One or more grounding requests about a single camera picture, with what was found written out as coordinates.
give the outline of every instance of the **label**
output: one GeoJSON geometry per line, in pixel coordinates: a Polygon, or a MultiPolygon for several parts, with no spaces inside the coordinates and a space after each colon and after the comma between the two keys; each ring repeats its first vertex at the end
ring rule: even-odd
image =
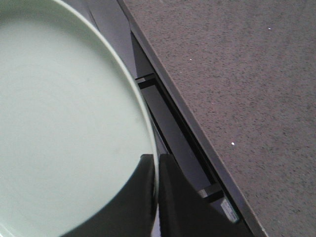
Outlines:
{"type": "Polygon", "coordinates": [[[235,210],[226,198],[223,199],[221,207],[223,208],[227,218],[231,222],[236,223],[239,220],[239,217],[237,216],[235,210]]]}

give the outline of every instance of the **countertop edge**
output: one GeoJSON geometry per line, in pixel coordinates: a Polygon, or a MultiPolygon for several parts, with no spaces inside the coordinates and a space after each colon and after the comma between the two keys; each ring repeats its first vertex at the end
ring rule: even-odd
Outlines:
{"type": "Polygon", "coordinates": [[[125,4],[124,0],[117,0],[120,7],[122,8],[124,14],[126,15],[127,19],[130,23],[130,28],[132,33],[135,35],[136,39],[140,43],[141,47],[143,48],[146,56],[148,57],[150,63],[153,65],[154,69],[156,70],[159,77],[162,79],[162,83],[166,87],[168,93],[174,100],[176,106],[178,107],[179,111],[183,115],[184,119],[187,121],[188,126],[192,130],[193,134],[195,135],[198,142],[201,144],[203,150],[205,151],[208,159],[210,160],[211,164],[214,166],[215,170],[220,175],[223,183],[225,184],[226,188],[229,190],[230,195],[234,199],[237,207],[239,208],[240,212],[242,213],[245,221],[247,222],[249,228],[257,237],[267,237],[268,233],[264,230],[264,227],[261,225],[260,221],[258,220],[257,216],[254,214],[253,210],[249,206],[246,198],[241,193],[238,186],[235,184],[233,178],[231,177],[230,173],[221,162],[219,156],[217,155],[216,151],[213,149],[212,145],[210,144],[209,140],[207,139],[205,133],[201,130],[198,122],[196,121],[195,117],[189,110],[188,106],[184,102],[182,96],[180,95],[178,89],[173,84],[172,79],[168,72],[165,70],[163,64],[157,57],[155,50],[150,45],[148,39],[143,34],[141,28],[138,26],[135,17],[130,12],[128,6],[125,4]]]}

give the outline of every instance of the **plate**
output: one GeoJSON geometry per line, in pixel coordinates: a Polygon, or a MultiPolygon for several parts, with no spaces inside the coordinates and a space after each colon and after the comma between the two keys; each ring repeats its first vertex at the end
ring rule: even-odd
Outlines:
{"type": "Polygon", "coordinates": [[[137,85],[59,0],[0,2],[0,236],[56,237],[157,154],[137,85]]]}

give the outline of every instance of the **granite countertop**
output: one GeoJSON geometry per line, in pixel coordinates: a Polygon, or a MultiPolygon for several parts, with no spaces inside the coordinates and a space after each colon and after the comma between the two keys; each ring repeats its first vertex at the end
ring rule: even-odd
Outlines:
{"type": "Polygon", "coordinates": [[[255,235],[316,236],[316,1],[119,3],[255,235]]]}

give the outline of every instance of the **speckled stone surface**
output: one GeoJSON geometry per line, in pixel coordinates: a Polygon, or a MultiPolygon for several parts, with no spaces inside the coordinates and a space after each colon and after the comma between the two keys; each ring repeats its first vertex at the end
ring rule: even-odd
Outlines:
{"type": "Polygon", "coordinates": [[[316,1],[121,2],[263,233],[315,237],[316,1]]]}

